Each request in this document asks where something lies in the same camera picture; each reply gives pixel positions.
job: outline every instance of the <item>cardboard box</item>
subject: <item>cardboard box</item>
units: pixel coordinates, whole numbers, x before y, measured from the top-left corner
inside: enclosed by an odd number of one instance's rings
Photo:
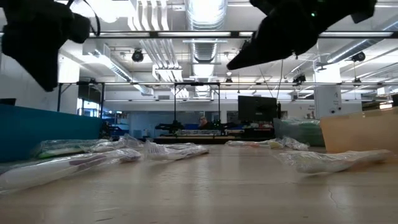
[[[398,154],[398,108],[321,119],[328,153],[388,149]]]

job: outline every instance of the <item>computer monitor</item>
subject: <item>computer monitor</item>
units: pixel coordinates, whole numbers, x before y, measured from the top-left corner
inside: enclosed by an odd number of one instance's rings
[[[276,98],[238,96],[238,118],[241,121],[273,121],[277,117]]]
[[[15,106],[16,101],[15,98],[0,99],[0,104]]]

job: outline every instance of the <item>table surface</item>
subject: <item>table surface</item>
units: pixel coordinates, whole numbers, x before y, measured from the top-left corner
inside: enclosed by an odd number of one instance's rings
[[[261,148],[91,170],[0,195],[0,223],[398,223],[398,167],[298,174]]]

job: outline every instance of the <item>man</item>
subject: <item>man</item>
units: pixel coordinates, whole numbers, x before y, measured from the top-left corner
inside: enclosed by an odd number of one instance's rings
[[[200,118],[199,130],[211,130],[213,129],[213,124],[208,122],[206,117],[202,116]]]

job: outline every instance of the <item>cable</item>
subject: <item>cable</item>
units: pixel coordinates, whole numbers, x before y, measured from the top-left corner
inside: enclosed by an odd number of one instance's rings
[[[264,79],[264,82],[265,82],[266,85],[267,85],[267,88],[268,88],[268,90],[269,90],[269,93],[271,94],[271,97],[273,98],[274,96],[272,95],[271,89],[270,89],[269,86],[268,86],[268,83],[267,83],[266,78],[264,77],[264,74],[262,74],[262,70],[261,70],[260,65],[259,65],[259,70],[260,70],[260,72],[261,72],[262,78]]]
[[[276,95],[276,100],[278,100],[279,97],[279,90],[280,90],[280,84],[282,83],[283,72],[284,72],[284,61],[282,60],[282,65],[280,66],[280,80],[279,80],[278,94]]]

